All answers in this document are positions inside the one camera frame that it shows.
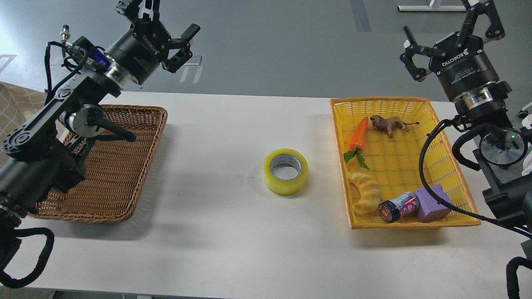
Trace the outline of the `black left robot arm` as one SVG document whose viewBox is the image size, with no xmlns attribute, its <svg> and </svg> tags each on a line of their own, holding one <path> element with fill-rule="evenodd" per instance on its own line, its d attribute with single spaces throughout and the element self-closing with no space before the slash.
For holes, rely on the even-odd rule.
<svg viewBox="0 0 532 299">
<path fill-rule="evenodd" d="M 64 25 L 60 42 L 45 49 L 47 79 L 44 106 L 6 135 L 1 150 L 1 284 L 22 288 L 44 271 L 54 246 L 48 228 L 20 229 L 21 220 L 38 212 L 50 191 L 67 193 L 86 178 L 85 159 L 97 141 L 134 142 L 135 135 L 110 121 L 100 107 L 106 95 L 120 96 L 131 81 L 143 84 L 158 66 L 175 73 L 193 56 L 192 40 L 201 27 L 192 23 L 172 38 L 160 21 L 158 0 L 121 0 L 116 11 L 131 26 L 108 49 L 80 37 L 69 42 Z M 42 235 L 46 242 L 30 274 L 5 272 L 23 237 Z"/>
</svg>

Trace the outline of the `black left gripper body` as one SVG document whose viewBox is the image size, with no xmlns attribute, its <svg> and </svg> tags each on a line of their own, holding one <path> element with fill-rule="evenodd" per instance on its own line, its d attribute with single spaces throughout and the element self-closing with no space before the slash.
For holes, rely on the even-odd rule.
<svg viewBox="0 0 532 299">
<path fill-rule="evenodd" d="M 162 23 L 138 23 L 132 25 L 106 52 L 129 72 L 133 82 L 142 85 L 168 58 L 169 50 L 162 45 L 170 38 Z"/>
</svg>

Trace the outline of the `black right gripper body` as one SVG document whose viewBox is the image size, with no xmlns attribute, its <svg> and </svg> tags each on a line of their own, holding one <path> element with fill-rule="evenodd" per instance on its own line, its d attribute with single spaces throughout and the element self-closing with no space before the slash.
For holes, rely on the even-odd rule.
<svg viewBox="0 0 532 299">
<path fill-rule="evenodd" d="M 497 83 L 499 76 L 484 52 L 484 40 L 469 35 L 461 47 L 460 33 L 455 32 L 435 43 L 434 48 L 446 53 L 434 55 L 429 69 L 436 74 L 449 101 L 457 101 L 464 93 Z"/>
</svg>

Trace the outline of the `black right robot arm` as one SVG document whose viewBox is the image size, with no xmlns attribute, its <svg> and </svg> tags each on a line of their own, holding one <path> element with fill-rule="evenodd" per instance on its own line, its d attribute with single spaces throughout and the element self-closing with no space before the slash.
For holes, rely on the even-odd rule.
<svg viewBox="0 0 532 299">
<path fill-rule="evenodd" d="M 482 171 L 490 186 L 483 191 L 483 197 L 494 218 L 447 203 L 431 189 L 428 193 L 454 212 L 530 238 L 531 174 L 503 183 L 492 170 L 492 165 L 507 169 L 522 161 L 531 145 L 531 130 L 526 127 L 516 130 L 511 124 L 504 102 L 511 87 L 499 80 L 484 51 L 487 42 L 502 39 L 505 31 L 494 1 L 464 0 L 462 4 L 467 15 L 461 29 L 433 46 L 419 45 L 410 28 L 403 27 L 406 41 L 401 62 L 418 82 L 430 73 L 436 74 L 458 112 L 453 119 L 440 121 L 428 134 L 419 158 L 420 180 L 428 188 L 424 177 L 428 147 L 445 128 L 453 126 L 462 135 L 453 144 L 452 155 L 461 165 Z"/>
</svg>

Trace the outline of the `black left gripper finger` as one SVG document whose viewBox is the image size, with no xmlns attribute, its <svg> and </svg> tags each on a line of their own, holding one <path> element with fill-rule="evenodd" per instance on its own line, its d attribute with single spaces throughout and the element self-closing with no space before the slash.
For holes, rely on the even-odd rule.
<svg viewBox="0 0 532 299">
<path fill-rule="evenodd" d="M 132 32 L 157 32 L 161 29 L 159 0 L 120 0 L 116 12 L 131 23 Z"/>
<path fill-rule="evenodd" d="M 164 50 L 177 49 L 171 58 L 167 58 L 162 62 L 162 68 L 168 72 L 176 73 L 178 69 L 184 66 L 192 58 L 192 39 L 201 30 L 201 27 L 192 23 L 182 34 L 179 39 L 169 39 L 164 42 L 161 48 Z"/>
</svg>

